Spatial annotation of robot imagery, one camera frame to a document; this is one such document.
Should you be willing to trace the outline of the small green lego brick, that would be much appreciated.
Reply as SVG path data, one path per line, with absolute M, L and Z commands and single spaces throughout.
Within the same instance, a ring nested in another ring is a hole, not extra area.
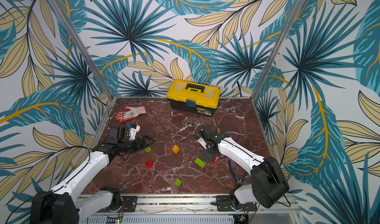
M 149 152 L 151 152 L 151 151 L 152 151 L 152 149 L 151 149 L 151 147 L 150 147 L 150 146 L 149 146 L 149 147 L 147 147 L 147 148 L 145 148 L 144 150 L 145 150 L 145 152 L 147 152 L 147 153 L 149 153 Z

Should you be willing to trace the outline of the yellow orange lego brick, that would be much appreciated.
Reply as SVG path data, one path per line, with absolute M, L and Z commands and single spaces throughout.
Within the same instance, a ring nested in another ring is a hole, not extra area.
M 172 147 L 172 152 L 173 152 L 173 153 L 175 153 L 175 154 L 178 154 L 178 153 L 179 153 L 179 151 L 180 151 L 180 148 L 179 148 L 179 146 L 177 146 L 177 145 L 174 145 L 174 146 Z

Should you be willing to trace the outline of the green square lego brick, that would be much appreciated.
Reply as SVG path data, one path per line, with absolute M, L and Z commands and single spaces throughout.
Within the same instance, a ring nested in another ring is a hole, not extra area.
M 180 179 L 176 179 L 175 182 L 174 182 L 174 185 L 177 186 L 177 187 L 180 187 L 182 184 L 182 181 Z

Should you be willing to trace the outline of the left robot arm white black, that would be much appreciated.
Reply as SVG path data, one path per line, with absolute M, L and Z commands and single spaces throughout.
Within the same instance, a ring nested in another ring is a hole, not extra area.
M 79 167 L 49 191 L 32 199 L 31 224 L 79 224 L 98 211 L 120 212 L 126 205 L 117 188 L 103 188 L 79 199 L 90 181 L 115 157 L 133 154 L 154 144 L 154 139 L 138 137 L 140 126 L 111 127 L 104 142 L 95 146 Z

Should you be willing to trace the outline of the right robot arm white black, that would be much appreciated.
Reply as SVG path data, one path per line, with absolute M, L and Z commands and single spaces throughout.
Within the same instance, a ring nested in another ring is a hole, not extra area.
M 226 133 L 215 132 L 210 126 L 200 129 L 197 141 L 204 147 L 201 157 L 206 163 L 219 155 L 226 156 L 241 166 L 251 178 L 251 184 L 239 184 L 226 201 L 217 201 L 217 205 L 240 210 L 246 204 L 258 203 L 270 208 L 290 190 L 280 164 L 274 157 L 257 155 Z

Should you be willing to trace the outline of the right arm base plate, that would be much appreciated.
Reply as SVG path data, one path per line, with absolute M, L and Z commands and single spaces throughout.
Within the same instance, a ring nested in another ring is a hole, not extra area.
M 217 207 L 218 212 L 240 212 L 240 211 L 256 211 L 256 203 L 241 204 L 236 198 L 230 195 L 217 195 L 216 201 L 212 202 Z

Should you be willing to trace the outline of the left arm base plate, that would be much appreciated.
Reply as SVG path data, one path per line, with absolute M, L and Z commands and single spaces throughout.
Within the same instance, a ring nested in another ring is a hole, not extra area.
M 137 206 L 137 196 L 121 196 L 121 208 L 119 213 L 134 213 Z

